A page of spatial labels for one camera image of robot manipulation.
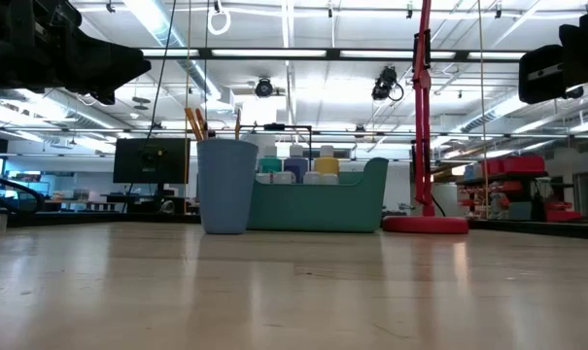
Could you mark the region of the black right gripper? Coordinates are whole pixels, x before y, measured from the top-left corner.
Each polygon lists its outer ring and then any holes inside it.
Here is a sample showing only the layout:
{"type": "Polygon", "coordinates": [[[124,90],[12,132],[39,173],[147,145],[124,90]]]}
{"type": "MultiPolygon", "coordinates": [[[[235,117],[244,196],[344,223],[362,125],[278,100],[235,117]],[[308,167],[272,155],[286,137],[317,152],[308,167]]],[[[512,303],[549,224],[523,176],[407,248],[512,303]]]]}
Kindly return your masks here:
{"type": "Polygon", "coordinates": [[[557,98],[577,99],[584,94],[582,84],[564,83],[563,48],[547,45],[526,52],[519,60],[519,99],[526,104],[557,98]]]}

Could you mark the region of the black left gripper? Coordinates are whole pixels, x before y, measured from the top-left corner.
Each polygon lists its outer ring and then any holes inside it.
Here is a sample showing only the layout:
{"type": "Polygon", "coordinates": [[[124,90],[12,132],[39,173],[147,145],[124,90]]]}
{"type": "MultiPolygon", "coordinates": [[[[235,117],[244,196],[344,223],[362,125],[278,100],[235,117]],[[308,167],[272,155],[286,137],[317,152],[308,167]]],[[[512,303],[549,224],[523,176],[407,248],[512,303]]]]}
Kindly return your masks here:
{"type": "MultiPolygon", "coordinates": [[[[50,85],[60,46],[53,33],[81,23],[66,0],[0,0],[0,88],[50,85]]],[[[141,50],[94,39],[79,28],[65,30],[62,48],[64,87],[106,106],[116,103],[118,88],[152,68],[141,50]]]]}

